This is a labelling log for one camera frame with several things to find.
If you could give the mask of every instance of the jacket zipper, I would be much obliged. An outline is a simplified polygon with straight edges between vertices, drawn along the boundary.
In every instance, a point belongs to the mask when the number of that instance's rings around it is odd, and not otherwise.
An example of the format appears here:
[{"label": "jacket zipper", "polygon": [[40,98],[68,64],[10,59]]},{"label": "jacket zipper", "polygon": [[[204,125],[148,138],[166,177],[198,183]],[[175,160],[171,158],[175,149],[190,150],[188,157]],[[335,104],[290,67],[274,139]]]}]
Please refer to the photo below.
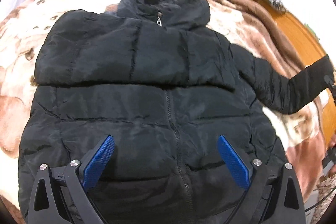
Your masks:
[{"label": "jacket zipper", "polygon": [[162,13],[160,11],[157,12],[157,20],[156,20],[156,23],[162,27],[162,21],[161,21],[161,18],[162,18]]},{"label": "jacket zipper", "polygon": [[[177,163],[177,170],[179,172],[179,175],[182,179],[182,182],[184,184],[184,187],[186,189],[186,193],[187,193],[187,205],[190,209],[190,213],[193,213],[193,200],[192,200],[192,195],[191,195],[191,189],[189,187],[188,184],[188,178],[186,176],[185,173],[183,173],[182,171],[182,152],[181,152],[181,148],[180,148],[180,133],[177,130],[176,126],[174,125],[174,122],[172,120],[172,116],[171,116],[171,103],[170,103],[170,96],[169,96],[169,91],[165,90],[166,93],[166,100],[167,100],[167,108],[168,108],[168,120],[169,120],[169,125],[172,128],[172,130],[174,131],[174,135],[175,135],[175,141],[176,141],[176,163]],[[194,223],[192,219],[188,220],[188,223]]]}]

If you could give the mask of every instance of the blue gripper pad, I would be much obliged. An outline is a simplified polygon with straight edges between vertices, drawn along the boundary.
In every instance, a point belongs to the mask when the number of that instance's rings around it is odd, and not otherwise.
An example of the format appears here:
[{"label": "blue gripper pad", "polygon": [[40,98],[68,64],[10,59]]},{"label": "blue gripper pad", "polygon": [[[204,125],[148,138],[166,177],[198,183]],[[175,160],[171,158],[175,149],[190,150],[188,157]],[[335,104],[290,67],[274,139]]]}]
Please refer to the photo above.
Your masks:
[{"label": "blue gripper pad", "polygon": [[236,184],[247,190],[251,184],[250,174],[242,159],[223,135],[219,137],[217,147]]},{"label": "blue gripper pad", "polygon": [[85,191],[96,186],[105,166],[113,154],[114,146],[115,143],[113,137],[108,136],[90,162],[86,165],[83,171],[82,181],[82,186]]}]

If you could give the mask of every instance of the jacket sleeve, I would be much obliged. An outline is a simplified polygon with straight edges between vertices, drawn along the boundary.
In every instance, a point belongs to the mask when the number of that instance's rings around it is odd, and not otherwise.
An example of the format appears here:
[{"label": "jacket sleeve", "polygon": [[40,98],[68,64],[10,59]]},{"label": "jacket sleeve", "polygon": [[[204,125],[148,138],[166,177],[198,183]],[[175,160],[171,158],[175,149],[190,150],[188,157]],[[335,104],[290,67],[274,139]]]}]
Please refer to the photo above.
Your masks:
[{"label": "jacket sleeve", "polygon": [[268,61],[255,58],[243,47],[231,44],[231,53],[239,75],[254,89],[257,99],[266,107],[282,114],[293,114],[313,101],[333,82],[334,69],[326,55],[297,75],[288,79],[278,74]]}]

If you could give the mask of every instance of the floral blanket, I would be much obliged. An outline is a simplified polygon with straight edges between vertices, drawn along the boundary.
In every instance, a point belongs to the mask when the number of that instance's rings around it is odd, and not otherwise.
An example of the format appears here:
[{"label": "floral blanket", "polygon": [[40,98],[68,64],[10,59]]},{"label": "floral blanket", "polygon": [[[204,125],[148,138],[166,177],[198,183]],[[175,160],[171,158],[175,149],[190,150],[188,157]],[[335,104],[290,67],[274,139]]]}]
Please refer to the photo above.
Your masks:
[{"label": "floral blanket", "polygon": [[[120,0],[26,0],[0,23],[0,195],[18,223],[17,157],[21,134],[30,116],[36,86],[36,57],[51,27],[63,13],[83,9],[114,11]],[[267,59],[291,78],[304,64],[270,15],[252,0],[208,0],[208,27],[225,35],[256,57]],[[306,200],[316,185],[325,154],[320,99],[293,115],[264,108],[298,175]]]}]

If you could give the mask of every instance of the silver zipper pull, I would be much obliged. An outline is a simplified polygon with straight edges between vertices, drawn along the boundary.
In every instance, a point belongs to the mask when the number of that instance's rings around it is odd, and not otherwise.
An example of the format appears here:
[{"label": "silver zipper pull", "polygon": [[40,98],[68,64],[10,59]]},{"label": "silver zipper pull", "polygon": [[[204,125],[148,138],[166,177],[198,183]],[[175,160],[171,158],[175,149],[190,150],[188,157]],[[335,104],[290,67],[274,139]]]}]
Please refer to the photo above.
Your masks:
[{"label": "silver zipper pull", "polygon": [[161,13],[161,12],[157,12],[157,21],[156,21],[156,23],[157,23],[160,27],[162,27],[161,17],[162,17],[162,13]]}]

